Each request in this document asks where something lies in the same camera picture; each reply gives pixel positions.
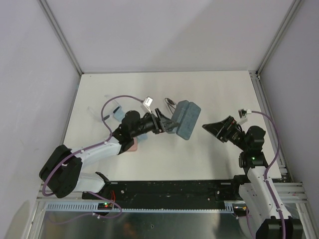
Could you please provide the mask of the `light blue cleaning cloth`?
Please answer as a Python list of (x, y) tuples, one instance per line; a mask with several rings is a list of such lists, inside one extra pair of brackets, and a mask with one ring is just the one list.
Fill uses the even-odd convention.
[(147, 136), (146, 133), (137, 136), (137, 140), (138, 140), (138, 141), (147, 140), (147, 138), (148, 138), (148, 136)]

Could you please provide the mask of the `blue glasses case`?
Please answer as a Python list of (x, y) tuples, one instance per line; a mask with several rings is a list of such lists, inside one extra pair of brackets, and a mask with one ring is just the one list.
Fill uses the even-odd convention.
[(201, 108), (188, 100), (180, 101), (171, 120), (179, 123), (178, 127), (170, 129), (169, 134), (176, 134), (184, 140), (189, 140), (199, 118)]

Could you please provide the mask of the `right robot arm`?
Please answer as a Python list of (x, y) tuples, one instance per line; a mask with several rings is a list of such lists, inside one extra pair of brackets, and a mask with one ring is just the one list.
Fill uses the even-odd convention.
[(226, 119), (202, 125), (202, 128), (221, 142), (232, 142), (241, 149), (239, 166), (245, 172), (239, 182), (231, 185), (230, 195), (245, 201), (247, 220), (255, 221), (255, 239), (300, 239), (303, 225), (294, 219), (280, 199), (268, 175), (269, 165), (262, 151), (266, 132), (253, 125), (243, 131), (237, 121)]

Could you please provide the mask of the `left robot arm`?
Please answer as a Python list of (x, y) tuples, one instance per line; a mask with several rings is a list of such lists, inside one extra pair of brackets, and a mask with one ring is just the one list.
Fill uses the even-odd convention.
[(110, 193), (107, 178), (99, 172), (84, 173), (83, 169), (128, 151), (134, 145), (135, 138), (142, 134), (159, 134), (178, 126), (179, 123), (163, 115), (159, 109), (144, 116), (137, 111), (128, 111), (106, 140), (78, 150), (64, 144), (56, 147), (39, 173), (44, 183), (42, 194), (64, 198), (73, 191), (90, 191), (99, 199), (105, 199)]

